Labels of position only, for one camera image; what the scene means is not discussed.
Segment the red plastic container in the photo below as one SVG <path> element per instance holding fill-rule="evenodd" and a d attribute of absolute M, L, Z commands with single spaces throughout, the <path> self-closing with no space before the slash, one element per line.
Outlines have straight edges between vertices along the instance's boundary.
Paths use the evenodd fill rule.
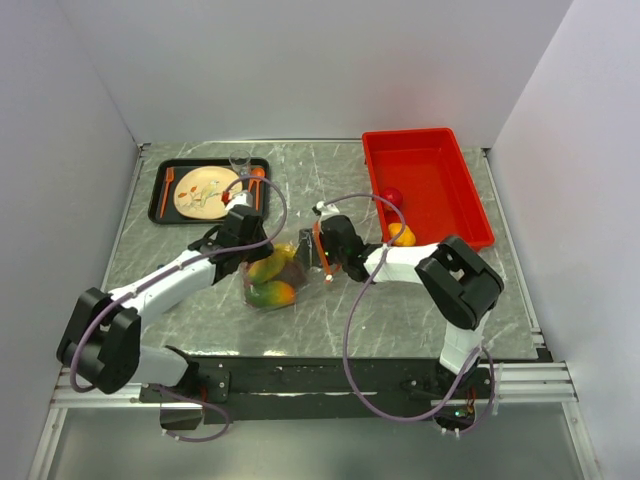
<path fill-rule="evenodd" d="M 368 132 L 362 135 L 373 193 L 395 187 L 404 197 L 401 211 L 416 245 L 459 235 L 472 248 L 495 238 L 456 137 L 449 128 Z M 376 202 L 384 241 L 398 221 Z"/>

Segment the black tray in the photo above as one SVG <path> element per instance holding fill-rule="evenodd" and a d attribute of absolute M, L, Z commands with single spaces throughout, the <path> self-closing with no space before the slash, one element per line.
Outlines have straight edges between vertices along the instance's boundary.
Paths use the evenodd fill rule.
<path fill-rule="evenodd" d="M 191 223 L 208 223 L 215 224 L 221 223 L 223 218 L 217 220 L 202 220 L 198 218 L 189 218 L 181 215 L 176 210 L 173 204 L 173 193 L 175 191 L 178 182 L 191 170 L 200 167 L 225 167 L 231 169 L 228 158 L 173 158 L 171 160 L 165 160 L 158 166 L 158 173 L 156 174 L 156 181 L 153 185 L 151 193 L 151 202 L 149 202 L 149 219 L 160 225 L 180 225 Z M 269 168 L 269 162 L 264 158 L 251 158 L 252 167 L 264 168 L 265 177 L 271 178 L 271 170 Z M 164 177 L 167 168 L 173 167 L 174 180 L 169 186 L 169 193 L 167 195 L 167 206 L 164 210 L 164 216 L 160 218 L 160 204 L 162 202 L 162 195 L 164 193 Z M 249 182 L 242 182 L 243 188 L 249 187 Z M 266 219 L 269 213 L 269 194 L 270 189 L 265 182 L 258 183 L 258 189 L 260 190 L 260 213 L 262 218 Z"/>

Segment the gray marble surface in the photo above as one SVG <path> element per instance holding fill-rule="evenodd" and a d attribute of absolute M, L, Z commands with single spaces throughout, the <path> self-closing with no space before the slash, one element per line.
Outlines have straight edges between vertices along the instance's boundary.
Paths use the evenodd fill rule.
<path fill-rule="evenodd" d="M 266 158 L 273 180 L 281 186 L 289 219 L 279 240 L 296 241 L 299 228 L 312 225 L 311 206 L 320 199 L 371 191 L 359 142 L 345 143 L 194 143 L 145 147 L 143 165 L 107 279 L 107 288 L 126 285 L 174 259 L 202 236 L 206 225 L 158 226 L 147 217 L 158 165 L 171 158 L 226 157 L 245 149 Z M 480 149 L 465 149 L 476 187 L 491 222 L 496 243 L 482 256 L 505 280 L 505 291 L 485 328 L 487 345 L 502 359 L 536 358 L 530 319 L 519 286 L 515 262 L 496 203 L 486 159 Z M 282 207 L 270 201 L 265 229 L 272 231 Z M 374 204 L 368 199 L 341 203 L 366 240 L 381 238 Z M 151 325 L 143 336 L 148 346 L 173 345 L 194 354 L 339 356 L 344 323 L 361 285 L 337 275 L 325 285 L 314 272 L 311 285 L 293 306 L 258 312 L 243 303 L 241 279 L 229 276 L 213 288 L 184 300 Z M 372 287 L 354 318 L 351 354 L 378 357 L 437 357 L 445 321 L 423 287 L 381 284 Z"/>

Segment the white wall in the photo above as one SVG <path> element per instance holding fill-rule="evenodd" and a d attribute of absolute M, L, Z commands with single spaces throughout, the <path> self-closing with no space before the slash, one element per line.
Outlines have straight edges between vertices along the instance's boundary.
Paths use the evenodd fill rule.
<path fill-rule="evenodd" d="M 575 0 L 491 153 L 606 478 L 640 465 L 640 2 Z"/>
<path fill-rule="evenodd" d="M 99 284 L 136 147 L 54 0 L 0 2 L 0 448 L 25 478 L 78 294 Z"/>
<path fill-rule="evenodd" d="M 59 0 L 139 142 L 491 146 L 570 0 Z"/>

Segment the red apple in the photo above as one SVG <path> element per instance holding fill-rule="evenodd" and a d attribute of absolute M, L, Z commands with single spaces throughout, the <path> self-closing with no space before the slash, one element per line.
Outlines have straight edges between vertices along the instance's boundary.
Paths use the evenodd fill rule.
<path fill-rule="evenodd" d="M 380 196 L 391 202 L 397 208 L 400 208 L 402 205 L 402 193 L 400 193 L 400 190 L 397 188 L 387 187 L 382 191 Z M 393 209 L 386 203 L 383 203 L 382 206 L 388 212 L 393 211 Z"/>

